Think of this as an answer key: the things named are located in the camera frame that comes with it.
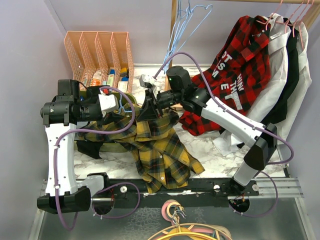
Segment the yellow plaid shirt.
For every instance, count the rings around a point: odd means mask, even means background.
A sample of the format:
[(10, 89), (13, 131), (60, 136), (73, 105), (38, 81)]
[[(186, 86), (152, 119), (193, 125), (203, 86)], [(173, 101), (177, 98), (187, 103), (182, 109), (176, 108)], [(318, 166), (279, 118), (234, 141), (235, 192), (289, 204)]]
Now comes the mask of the yellow plaid shirt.
[(103, 143), (115, 141), (122, 145), (132, 154), (137, 172), (151, 194), (161, 187), (169, 190), (186, 187), (191, 173), (199, 175), (205, 170), (180, 141), (174, 129), (178, 121), (178, 113), (170, 109), (161, 118), (134, 121), (121, 133), (118, 130), (130, 122), (126, 118), (103, 126), (92, 121), (85, 126), (88, 131), (78, 132), (75, 139)]

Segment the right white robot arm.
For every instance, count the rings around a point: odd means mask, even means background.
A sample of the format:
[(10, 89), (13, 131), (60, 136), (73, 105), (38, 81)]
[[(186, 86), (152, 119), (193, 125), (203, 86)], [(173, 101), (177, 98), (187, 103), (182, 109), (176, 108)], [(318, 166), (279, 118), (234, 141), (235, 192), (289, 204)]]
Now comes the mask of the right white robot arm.
[(240, 196), (258, 172), (265, 169), (277, 149), (277, 127), (263, 125), (231, 109), (217, 97), (211, 97), (206, 88), (191, 81), (189, 72), (182, 66), (173, 66), (166, 72), (170, 90), (154, 93), (154, 78), (142, 74), (140, 86), (145, 88), (145, 99), (137, 121), (148, 121), (163, 116), (163, 110), (181, 104), (184, 110), (220, 125), (249, 147), (241, 166), (229, 182), (230, 191)]

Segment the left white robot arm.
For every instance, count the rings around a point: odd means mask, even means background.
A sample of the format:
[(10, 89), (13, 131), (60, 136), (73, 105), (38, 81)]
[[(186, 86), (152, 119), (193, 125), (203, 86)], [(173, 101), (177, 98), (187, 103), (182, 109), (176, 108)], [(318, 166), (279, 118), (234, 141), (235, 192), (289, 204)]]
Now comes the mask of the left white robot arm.
[(80, 82), (61, 79), (57, 95), (40, 110), (48, 142), (48, 180), (45, 194), (37, 199), (37, 207), (51, 214), (85, 212), (94, 194), (103, 198), (111, 190), (106, 173), (91, 173), (76, 181), (74, 165), (75, 130), (78, 123), (102, 119), (100, 88), (88, 87), (80, 92)]

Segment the single blue wire hanger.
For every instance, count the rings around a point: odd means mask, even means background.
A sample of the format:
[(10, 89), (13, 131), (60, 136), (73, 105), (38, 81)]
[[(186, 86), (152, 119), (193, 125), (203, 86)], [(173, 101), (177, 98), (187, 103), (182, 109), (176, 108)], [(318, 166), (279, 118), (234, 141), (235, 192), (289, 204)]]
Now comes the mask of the single blue wire hanger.
[[(119, 106), (119, 109), (115, 110), (114, 112), (116, 114), (119, 114), (122, 116), (131, 117), (132, 116), (132, 109), (131, 109), (131, 106), (128, 103), (127, 99), (124, 98), (118, 92), (114, 93), (114, 95), (116, 96), (116, 98), (118, 100), (118, 106)], [(138, 105), (136, 98), (131, 93), (126, 93), (125, 95), (132, 102), (134, 109), (136, 111), (136, 115), (139, 115), (140, 111), (142, 110), (142, 107), (140, 105)]]

